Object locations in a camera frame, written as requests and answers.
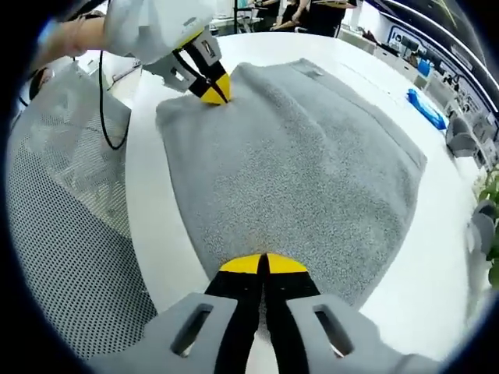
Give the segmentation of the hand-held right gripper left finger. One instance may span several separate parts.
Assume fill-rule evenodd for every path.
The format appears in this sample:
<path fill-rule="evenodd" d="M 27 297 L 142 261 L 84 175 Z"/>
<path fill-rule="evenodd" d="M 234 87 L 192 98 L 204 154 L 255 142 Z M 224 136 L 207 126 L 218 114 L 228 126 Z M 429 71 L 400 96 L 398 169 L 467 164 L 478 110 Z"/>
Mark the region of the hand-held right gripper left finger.
<path fill-rule="evenodd" d="M 224 264 L 145 327 L 132 347 L 88 361 L 94 373 L 244 373 L 259 323 L 262 255 Z"/>

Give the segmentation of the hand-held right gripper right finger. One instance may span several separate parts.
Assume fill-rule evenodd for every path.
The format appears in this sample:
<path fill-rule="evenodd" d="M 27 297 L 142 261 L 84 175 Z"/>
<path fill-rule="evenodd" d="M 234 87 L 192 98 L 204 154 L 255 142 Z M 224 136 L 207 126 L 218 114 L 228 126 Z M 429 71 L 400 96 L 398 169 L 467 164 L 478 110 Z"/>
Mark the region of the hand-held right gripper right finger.
<path fill-rule="evenodd" d="M 384 343 L 374 322 L 318 291 L 301 263 L 267 254 L 267 328 L 280 373 L 436 373 L 438 363 Z"/>

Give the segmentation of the person's left hand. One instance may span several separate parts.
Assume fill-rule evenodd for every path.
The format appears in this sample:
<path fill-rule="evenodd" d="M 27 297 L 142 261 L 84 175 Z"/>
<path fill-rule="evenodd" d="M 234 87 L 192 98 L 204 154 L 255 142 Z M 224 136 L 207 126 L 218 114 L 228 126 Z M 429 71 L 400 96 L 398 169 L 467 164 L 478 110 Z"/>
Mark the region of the person's left hand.
<path fill-rule="evenodd" d="M 105 50 L 107 47 L 104 35 L 105 18 L 79 18 L 66 24 L 65 54 L 70 57 L 83 55 L 89 50 Z"/>

